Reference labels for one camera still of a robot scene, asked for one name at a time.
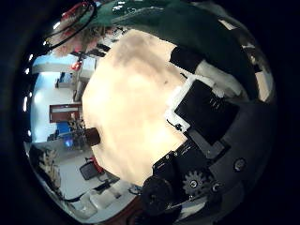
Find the desk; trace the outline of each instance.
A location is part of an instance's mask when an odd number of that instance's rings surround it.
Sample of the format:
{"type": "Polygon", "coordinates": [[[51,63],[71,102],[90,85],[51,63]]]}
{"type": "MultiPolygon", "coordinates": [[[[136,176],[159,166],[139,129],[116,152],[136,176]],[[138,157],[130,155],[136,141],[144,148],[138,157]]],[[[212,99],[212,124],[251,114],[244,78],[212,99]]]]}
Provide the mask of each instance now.
{"type": "Polygon", "coordinates": [[[130,30],[103,58],[82,96],[87,128],[97,128],[93,147],[107,171],[143,185],[152,165],[186,137],[163,114],[167,99],[185,78],[169,63],[175,46],[130,30]]]}

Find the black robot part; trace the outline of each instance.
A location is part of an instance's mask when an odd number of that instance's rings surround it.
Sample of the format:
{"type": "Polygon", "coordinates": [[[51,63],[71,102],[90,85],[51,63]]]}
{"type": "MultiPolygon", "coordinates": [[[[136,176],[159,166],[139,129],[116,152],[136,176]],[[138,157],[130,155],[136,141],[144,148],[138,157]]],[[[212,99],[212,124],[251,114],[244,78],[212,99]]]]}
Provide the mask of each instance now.
{"type": "Polygon", "coordinates": [[[153,176],[142,186],[142,202],[149,215],[157,216],[170,208],[211,193],[212,175],[205,168],[208,160],[192,140],[171,151],[153,165],[153,176]],[[191,173],[200,179],[187,181],[191,173]],[[194,191],[187,191],[185,182],[194,191]]]}
{"type": "Polygon", "coordinates": [[[141,197],[146,212],[156,216],[171,208],[174,193],[167,180],[154,175],[145,180],[141,197]]]}
{"type": "Polygon", "coordinates": [[[213,144],[225,134],[237,111],[236,105],[217,97],[211,87],[196,80],[175,113],[213,144]]]}

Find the blue object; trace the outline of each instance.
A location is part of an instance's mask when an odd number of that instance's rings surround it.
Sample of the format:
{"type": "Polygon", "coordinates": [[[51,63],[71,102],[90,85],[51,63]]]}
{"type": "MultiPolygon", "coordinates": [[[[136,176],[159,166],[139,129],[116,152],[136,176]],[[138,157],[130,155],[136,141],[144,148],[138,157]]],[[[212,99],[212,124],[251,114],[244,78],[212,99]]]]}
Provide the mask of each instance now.
{"type": "Polygon", "coordinates": [[[56,123],[58,134],[69,133],[71,130],[68,126],[68,122],[56,123]]]}

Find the ceiling light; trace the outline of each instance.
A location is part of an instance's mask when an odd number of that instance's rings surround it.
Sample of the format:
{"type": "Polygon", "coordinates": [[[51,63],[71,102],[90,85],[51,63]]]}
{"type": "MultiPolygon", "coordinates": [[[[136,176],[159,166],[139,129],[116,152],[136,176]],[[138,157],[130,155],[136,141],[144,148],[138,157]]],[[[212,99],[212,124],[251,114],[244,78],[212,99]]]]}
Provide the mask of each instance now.
{"type": "Polygon", "coordinates": [[[24,112],[26,112],[26,110],[27,110],[27,97],[24,98],[24,102],[22,104],[22,110],[24,112]]]}
{"type": "Polygon", "coordinates": [[[29,55],[29,60],[28,60],[28,61],[30,62],[30,61],[32,60],[33,57],[34,57],[34,55],[33,55],[33,54],[30,54],[30,55],[29,55]]]}
{"type": "Polygon", "coordinates": [[[58,26],[59,26],[60,22],[57,22],[54,26],[53,26],[53,30],[55,30],[58,26]]]}

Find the screw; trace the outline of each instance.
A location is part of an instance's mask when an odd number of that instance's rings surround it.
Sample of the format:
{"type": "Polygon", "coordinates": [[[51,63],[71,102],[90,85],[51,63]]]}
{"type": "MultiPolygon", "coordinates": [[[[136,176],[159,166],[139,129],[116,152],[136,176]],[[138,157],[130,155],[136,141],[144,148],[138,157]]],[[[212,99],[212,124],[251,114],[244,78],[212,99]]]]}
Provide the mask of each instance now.
{"type": "Polygon", "coordinates": [[[198,183],[195,180],[192,180],[189,184],[192,188],[195,188],[196,186],[198,186],[198,183]]]}
{"type": "Polygon", "coordinates": [[[175,125],[175,128],[179,131],[182,131],[182,126],[180,124],[176,124],[175,125]]]}
{"type": "Polygon", "coordinates": [[[243,158],[237,159],[234,163],[234,169],[237,172],[243,171],[245,169],[245,167],[246,167],[246,161],[243,158]]]}
{"type": "Polygon", "coordinates": [[[213,191],[214,192],[218,192],[219,188],[220,188],[220,184],[216,183],[216,184],[213,185],[213,191]]]}

